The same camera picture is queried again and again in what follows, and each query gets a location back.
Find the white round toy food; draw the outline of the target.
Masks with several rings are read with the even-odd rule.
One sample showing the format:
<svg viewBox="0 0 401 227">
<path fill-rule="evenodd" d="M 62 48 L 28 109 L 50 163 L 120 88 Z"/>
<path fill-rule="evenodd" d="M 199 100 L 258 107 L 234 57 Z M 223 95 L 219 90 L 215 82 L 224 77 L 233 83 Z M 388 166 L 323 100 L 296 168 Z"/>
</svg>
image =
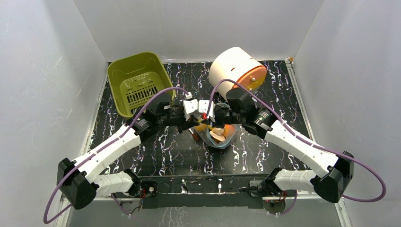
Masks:
<svg viewBox="0 0 401 227">
<path fill-rule="evenodd" d="M 225 137 L 223 136 L 224 129 L 223 128 L 212 128 L 209 131 L 210 137 L 216 142 L 220 143 L 225 140 Z"/>
</svg>

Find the clear zip top bag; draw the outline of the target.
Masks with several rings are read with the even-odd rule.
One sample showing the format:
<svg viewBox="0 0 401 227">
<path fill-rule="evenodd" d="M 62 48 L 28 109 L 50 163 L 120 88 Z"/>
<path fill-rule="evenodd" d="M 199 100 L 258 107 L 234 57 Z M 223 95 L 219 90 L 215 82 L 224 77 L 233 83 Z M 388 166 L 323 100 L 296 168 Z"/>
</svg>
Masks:
<svg viewBox="0 0 401 227">
<path fill-rule="evenodd" d="M 200 123 L 198 126 L 192 127 L 191 130 L 196 140 L 202 140 L 213 148 L 225 149 L 237 138 L 240 126 L 238 124 L 225 124 L 222 129 Z"/>
</svg>

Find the small orange toy fruit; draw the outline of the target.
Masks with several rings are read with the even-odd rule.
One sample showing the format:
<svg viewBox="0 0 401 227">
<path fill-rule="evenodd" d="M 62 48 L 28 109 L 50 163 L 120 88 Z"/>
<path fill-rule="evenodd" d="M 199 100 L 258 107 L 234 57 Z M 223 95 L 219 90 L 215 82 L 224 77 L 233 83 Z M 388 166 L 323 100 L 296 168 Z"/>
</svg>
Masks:
<svg viewBox="0 0 401 227">
<path fill-rule="evenodd" d="M 201 123 L 198 126 L 194 127 L 196 131 L 209 131 L 209 126 L 207 124 Z"/>
</svg>

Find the olive green plastic basket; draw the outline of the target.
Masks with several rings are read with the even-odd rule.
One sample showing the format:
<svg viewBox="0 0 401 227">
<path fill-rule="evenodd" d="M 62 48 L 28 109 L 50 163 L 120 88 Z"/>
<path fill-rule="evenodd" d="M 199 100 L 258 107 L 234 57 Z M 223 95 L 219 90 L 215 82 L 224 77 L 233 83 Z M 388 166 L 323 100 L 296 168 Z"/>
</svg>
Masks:
<svg viewBox="0 0 401 227">
<path fill-rule="evenodd" d="M 117 112 L 131 118 L 157 92 L 172 87 L 160 58 L 141 52 L 109 64 L 107 77 Z"/>
</svg>

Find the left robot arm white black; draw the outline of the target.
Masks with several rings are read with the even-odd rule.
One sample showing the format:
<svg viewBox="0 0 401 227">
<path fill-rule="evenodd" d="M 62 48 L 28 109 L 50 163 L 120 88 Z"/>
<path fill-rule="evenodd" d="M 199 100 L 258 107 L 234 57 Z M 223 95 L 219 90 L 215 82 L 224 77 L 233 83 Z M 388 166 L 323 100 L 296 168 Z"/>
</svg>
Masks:
<svg viewBox="0 0 401 227">
<path fill-rule="evenodd" d="M 127 151 L 138 147 L 162 127 L 175 126 L 184 131 L 198 125 L 196 114 L 205 115 L 209 110 L 201 107 L 200 101 L 193 99 L 178 105 L 168 102 L 148 102 L 129 119 L 115 134 L 92 149 L 74 159 L 63 159 L 59 163 L 58 187 L 62 194 L 79 210 L 89 205 L 94 198 L 121 192 L 130 197 L 138 197 L 146 189 L 142 179 L 131 170 L 117 174 L 102 174 L 113 161 Z"/>
</svg>

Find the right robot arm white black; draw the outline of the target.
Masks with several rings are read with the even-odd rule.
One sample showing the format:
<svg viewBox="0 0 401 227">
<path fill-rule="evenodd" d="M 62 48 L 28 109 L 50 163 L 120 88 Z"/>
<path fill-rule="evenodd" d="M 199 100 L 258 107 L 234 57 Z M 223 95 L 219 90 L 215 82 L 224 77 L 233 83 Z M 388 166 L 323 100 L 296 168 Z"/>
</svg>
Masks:
<svg viewBox="0 0 401 227">
<path fill-rule="evenodd" d="M 309 191 L 328 202 L 337 203 L 353 177 L 351 160 L 317 148 L 309 138 L 279 119 L 270 109 L 258 108 L 250 94 L 241 88 L 227 93 L 228 107 L 210 109 L 213 125 L 220 127 L 240 124 L 250 134 L 273 143 L 300 161 L 309 170 L 292 171 L 277 167 L 257 186 L 250 186 L 249 193 L 278 196 L 287 190 Z"/>
</svg>

